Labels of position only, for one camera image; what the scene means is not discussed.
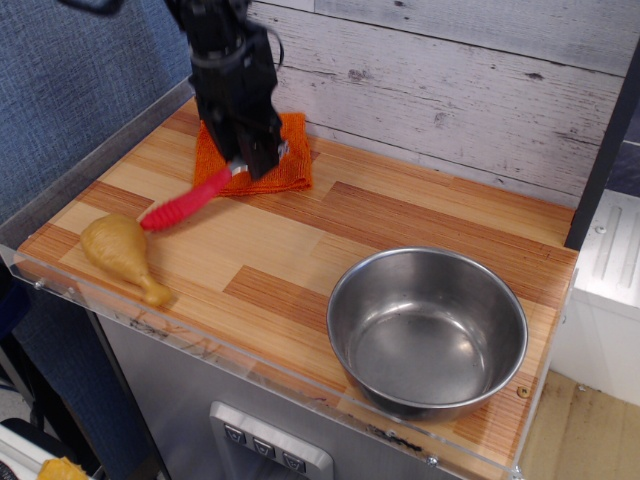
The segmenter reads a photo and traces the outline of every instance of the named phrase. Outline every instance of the control panel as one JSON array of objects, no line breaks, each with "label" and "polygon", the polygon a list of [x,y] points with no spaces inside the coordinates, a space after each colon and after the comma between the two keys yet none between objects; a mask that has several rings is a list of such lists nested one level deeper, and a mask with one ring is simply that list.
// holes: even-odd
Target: control panel
[{"label": "control panel", "polygon": [[333,480],[333,459],[324,450],[222,402],[209,413],[219,446],[223,442],[253,450],[310,480]]}]

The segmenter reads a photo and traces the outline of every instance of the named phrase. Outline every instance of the wooden countertop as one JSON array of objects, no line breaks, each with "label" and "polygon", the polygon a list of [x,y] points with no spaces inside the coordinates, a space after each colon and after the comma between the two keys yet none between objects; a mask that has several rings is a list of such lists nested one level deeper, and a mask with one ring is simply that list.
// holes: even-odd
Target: wooden countertop
[{"label": "wooden countertop", "polygon": [[[177,227],[150,235],[151,271],[175,293],[156,315],[135,308],[137,287],[88,263],[79,234],[106,213],[141,218],[187,191],[198,128],[189,101],[32,235],[20,253],[35,262],[21,268],[33,274],[53,267],[47,275],[57,272],[53,281],[73,286],[85,305],[108,306],[200,343],[293,399],[320,403],[374,435],[393,429],[403,440],[395,446],[410,453],[435,453],[460,471],[489,478],[500,477],[491,462],[512,468],[577,259],[562,246],[573,210],[310,138],[313,189],[218,198]],[[329,344],[325,310],[340,276],[361,258],[402,245],[474,258],[513,289],[527,315],[529,348],[519,373],[486,406],[456,422],[398,424],[364,408],[368,402]],[[521,398],[520,386],[532,394]]]}]

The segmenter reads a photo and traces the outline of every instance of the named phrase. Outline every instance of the stainless steel bowl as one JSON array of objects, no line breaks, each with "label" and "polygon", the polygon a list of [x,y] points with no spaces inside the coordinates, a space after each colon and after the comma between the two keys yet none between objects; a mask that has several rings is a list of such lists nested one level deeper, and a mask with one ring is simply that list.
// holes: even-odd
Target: stainless steel bowl
[{"label": "stainless steel bowl", "polygon": [[493,272],[454,252],[406,247],[368,257],[327,310],[338,359],[383,410],[448,421],[502,389],[522,364],[527,321]]}]

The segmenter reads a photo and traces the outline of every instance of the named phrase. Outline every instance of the white wooden wall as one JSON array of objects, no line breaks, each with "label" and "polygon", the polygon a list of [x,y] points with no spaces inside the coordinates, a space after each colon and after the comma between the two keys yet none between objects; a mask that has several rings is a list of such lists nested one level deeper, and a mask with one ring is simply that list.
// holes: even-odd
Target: white wooden wall
[{"label": "white wooden wall", "polygon": [[274,104],[310,134],[571,207],[640,37],[638,0],[267,0],[250,18],[282,38]]}]

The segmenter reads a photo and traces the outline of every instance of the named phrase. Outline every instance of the blue fabric wall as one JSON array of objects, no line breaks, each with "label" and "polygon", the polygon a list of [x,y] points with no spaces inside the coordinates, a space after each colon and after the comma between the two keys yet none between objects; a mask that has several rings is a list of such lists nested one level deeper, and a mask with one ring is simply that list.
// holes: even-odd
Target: blue fabric wall
[{"label": "blue fabric wall", "polygon": [[[0,6],[0,223],[190,73],[162,0],[100,18],[55,0]],[[74,412],[111,479],[150,448],[86,312],[29,289],[13,333]]]},{"label": "blue fabric wall", "polygon": [[0,39],[0,223],[190,72],[162,0],[4,0]]}]

